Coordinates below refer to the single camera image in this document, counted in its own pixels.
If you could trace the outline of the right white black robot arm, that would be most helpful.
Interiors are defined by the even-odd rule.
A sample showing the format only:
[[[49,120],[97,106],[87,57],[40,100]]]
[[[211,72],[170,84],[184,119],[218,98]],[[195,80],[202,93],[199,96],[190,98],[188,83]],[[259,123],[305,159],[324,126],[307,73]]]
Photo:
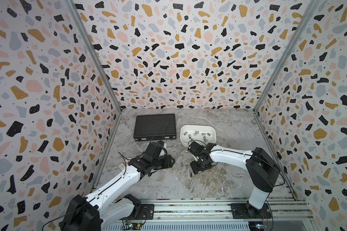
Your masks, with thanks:
[[[256,218],[266,209],[266,200],[276,186],[280,169],[262,148],[243,151],[224,148],[215,143],[188,142],[188,151],[195,158],[190,166],[194,174],[209,170],[218,163],[240,167],[248,171],[253,190],[245,205],[236,214],[244,218]]]

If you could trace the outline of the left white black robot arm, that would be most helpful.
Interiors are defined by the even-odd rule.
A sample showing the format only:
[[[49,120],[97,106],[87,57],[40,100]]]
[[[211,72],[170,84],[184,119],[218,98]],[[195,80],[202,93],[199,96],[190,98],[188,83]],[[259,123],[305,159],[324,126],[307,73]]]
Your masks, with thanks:
[[[119,220],[147,218],[141,201],[131,194],[122,196],[122,193],[145,176],[171,168],[174,163],[164,141],[149,143],[142,155],[129,160],[124,170],[108,183],[87,196],[72,198],[63,221],[59,223],[60,229],[101,231]]]

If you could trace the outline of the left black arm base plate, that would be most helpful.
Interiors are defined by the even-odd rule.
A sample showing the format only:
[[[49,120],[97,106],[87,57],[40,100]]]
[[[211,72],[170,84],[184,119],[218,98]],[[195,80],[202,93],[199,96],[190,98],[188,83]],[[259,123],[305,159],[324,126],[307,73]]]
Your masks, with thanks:
[[[140,204],[134,207],[132,213],[124,218],[120,218],[120,220],[153,220],[154,217],[154,204]]]

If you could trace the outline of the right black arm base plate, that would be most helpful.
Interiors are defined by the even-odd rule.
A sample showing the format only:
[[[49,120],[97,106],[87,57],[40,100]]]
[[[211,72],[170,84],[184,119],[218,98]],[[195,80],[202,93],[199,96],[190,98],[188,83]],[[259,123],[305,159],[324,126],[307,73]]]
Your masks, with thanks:
[[[230,210],[234,219],[262,219],[272,218],[271,210],[267,203],[261,209],[256,209],[247,203],[230,204]]]

